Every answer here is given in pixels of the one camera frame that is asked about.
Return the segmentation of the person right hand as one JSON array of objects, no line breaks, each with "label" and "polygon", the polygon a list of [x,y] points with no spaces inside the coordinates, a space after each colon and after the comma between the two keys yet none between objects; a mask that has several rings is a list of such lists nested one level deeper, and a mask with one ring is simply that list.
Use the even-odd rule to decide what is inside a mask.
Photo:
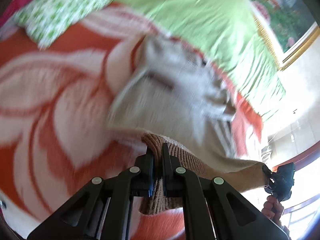
[{"label": "person right hand", "polygon": [[266,202],[264,202],[264,207],[261,211],[268,219],[272,220],[277,226],[282,227],[280,218],[283,214],[284,207],[274,196],[270,195],[267,197]]}]

